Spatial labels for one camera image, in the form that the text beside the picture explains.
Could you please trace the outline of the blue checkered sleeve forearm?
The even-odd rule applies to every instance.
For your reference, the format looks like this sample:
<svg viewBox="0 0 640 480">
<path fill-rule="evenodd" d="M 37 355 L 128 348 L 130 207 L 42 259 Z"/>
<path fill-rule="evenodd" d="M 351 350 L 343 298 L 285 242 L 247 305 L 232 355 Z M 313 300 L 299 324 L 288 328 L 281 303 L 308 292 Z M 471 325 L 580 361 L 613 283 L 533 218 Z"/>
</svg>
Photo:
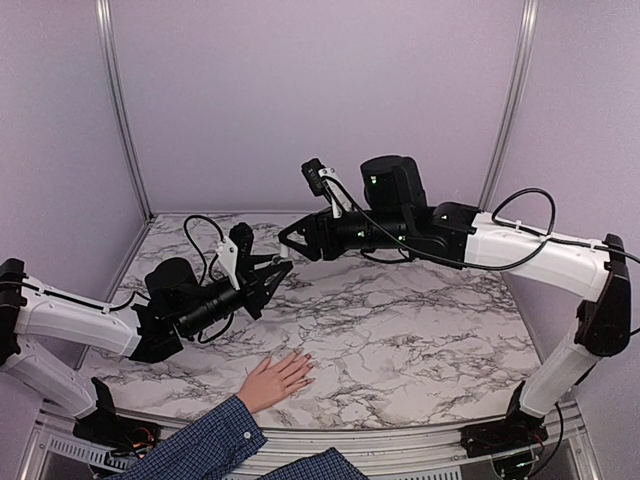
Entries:
<svg viewBox="0 0 640 480">
<path fill-rule="evenodd" d="M 237 397 L 173 434 L 114 479 L 221 479 L 266 443 L 253 416 Z"/>
</svg>

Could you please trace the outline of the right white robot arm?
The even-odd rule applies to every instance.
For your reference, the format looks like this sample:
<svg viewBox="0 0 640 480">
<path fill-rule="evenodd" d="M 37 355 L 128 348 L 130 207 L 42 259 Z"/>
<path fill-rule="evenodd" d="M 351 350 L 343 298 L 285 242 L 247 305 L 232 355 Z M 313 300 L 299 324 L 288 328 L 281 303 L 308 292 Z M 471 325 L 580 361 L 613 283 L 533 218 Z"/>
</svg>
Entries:
<svg viewBox="0 0 640 480">
<path fill-rule="evenodd" d="M 319 159 L 301 171 L 328 208 L 282 230 L 282 245 L 311 261 L 335 260 L 350 250 L 399 249 L 411 259 L 457 269 L 508 272 L 580 296 L 575 326 L 512 396 L 495 438 L 515 448 L 535 424 L 603 358 L 628 346 L 632 288 L 630 256 L 620 237 L 602 241 L 556 235 L 456 202 L 431 207 L 414 159 L 386 155 L 361 167 L 367 209 L 361 208 Z"/>
</svg>

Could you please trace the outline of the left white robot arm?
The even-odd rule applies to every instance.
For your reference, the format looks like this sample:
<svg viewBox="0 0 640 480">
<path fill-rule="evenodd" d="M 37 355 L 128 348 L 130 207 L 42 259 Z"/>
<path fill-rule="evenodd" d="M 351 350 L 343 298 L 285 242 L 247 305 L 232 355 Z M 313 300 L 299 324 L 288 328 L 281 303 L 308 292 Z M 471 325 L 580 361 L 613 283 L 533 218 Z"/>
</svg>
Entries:
<svg viewBox="0 0 640 480">
<path fill-rule="evenodd" d="M 86 426 L 102 443 L 119 444 L 126 423 L 115 414 L 109 389 L 73 372 L 39 346 L 36 337 L 159 363 L 238 310 L 259 319 L 293 268 L 291 261 L 270 255 L 223 259 L 220 264 L 225 277 L 201 285 L 186 259 L 171 258 L 146 276 L 147 298 L 115 306 L 47 286 L 26 274 L 23 261 L 9 258 L 1 265 L 1 369 L 76 419 L 87 418 Z"/>
</svg>

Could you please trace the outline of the person's bare hand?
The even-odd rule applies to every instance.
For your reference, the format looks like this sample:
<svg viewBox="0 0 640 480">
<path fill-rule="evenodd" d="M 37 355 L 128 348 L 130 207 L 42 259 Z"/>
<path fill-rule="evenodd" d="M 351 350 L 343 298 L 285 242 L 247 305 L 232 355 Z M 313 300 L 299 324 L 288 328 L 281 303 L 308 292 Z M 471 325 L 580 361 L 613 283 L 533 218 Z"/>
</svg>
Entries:
<svg viewBox="0 0 640 480">
<path fill-rule="evenodd" d="M 266 357 L 251 371 L 235 396 L 251 414 L 267 410 L 310 385 L 312 357 L 294 350 L 277 363 Z"/>
</svg>

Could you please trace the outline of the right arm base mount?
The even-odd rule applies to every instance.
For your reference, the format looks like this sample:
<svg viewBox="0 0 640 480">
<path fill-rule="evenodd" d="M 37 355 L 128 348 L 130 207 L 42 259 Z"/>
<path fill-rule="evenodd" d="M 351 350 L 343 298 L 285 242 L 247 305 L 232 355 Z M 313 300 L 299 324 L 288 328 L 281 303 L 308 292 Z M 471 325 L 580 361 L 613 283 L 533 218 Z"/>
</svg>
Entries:
<svg viewBox="0 0 640 480">
<path fill-rule="evenodd" d="M 529 447 L 548 439 L 544 417 L 534 417 L 521 409 L 525 382 L 512 394 L 504 418 L 467 425 L 460 430 L 460 445 L 469 458 Z"/>
</svg>

